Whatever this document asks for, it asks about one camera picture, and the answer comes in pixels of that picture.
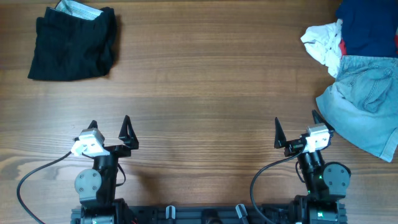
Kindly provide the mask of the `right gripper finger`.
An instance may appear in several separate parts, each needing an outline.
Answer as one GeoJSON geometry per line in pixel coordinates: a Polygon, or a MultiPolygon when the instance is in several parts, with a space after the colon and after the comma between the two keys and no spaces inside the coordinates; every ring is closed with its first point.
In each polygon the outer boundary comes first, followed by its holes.
{"type": "Polygon", "coordinates": [[[312,110],[312,116],[315,124],[323,123],[328,128],[331,136],[333,136],[335,129],[325,119],[323,119],[316,110],[312,110]]]}
{"type": "Polygon", "coordinates": [[[278,117],[275,117],[274,121],[275,121],[274,147],[276,149],[280,149],[282,147],[285,147],[287,140],[278,117]]]}

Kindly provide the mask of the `light blue denim shorts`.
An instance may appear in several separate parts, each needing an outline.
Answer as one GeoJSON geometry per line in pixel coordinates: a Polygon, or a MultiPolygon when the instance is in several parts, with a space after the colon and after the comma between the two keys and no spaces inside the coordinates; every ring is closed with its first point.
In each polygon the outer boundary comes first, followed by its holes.
{"type": "Polygon", "coordinates": [[[397,148],[397,59],[346,55],[316,98],[324,119],[358,148],[391,162],[397,148]]]}

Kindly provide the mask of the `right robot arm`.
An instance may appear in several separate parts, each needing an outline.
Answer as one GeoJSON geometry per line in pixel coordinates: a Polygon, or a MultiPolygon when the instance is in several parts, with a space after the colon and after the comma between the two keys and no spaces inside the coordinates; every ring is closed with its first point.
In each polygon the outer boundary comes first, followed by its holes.
{"type": "Polygon", "coordinates": [[[345,205],[350,184],[350,169],[339,162],[326,163],[322,150],[331,144],[335,129],[317,111],[312,111],[314,125],[298,139],[287,140],[278,118],[275,119],[276,149],[285,157],[297,159],[307,195],[297,195],[289,204],[288,220],[301,224],[344,224],[348,222],[345,205]]]}

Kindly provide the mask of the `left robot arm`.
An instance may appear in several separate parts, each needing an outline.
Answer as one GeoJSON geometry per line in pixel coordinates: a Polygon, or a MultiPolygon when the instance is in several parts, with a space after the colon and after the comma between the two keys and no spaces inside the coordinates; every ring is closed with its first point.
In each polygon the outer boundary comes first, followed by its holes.
{"type": "Polygon", "coordinates": [[[74,209],[71,222],[79,223],[137,223],[137,217],[124,199],[116,199],[118,172],[123,172],[119,159],[130,157],[131,151],[139,148],[139,141],[128,115],[124,117],[118,136],[123,143],[104,145],[104,136],[93,120],[87,129],[75,138],[71,149],[74,156],[93,159],[93,167],[81,171],[75,179],[75,190],[79,195],[80,209],[74,209]]]}

